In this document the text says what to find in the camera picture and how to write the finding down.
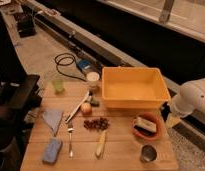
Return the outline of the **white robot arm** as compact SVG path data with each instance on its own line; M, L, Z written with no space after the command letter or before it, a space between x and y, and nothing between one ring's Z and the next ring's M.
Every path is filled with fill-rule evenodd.
M205 78L183 83L179 91L168 102L170 113L166 125L171 128L191 115L195 110L204 116L205 124Z

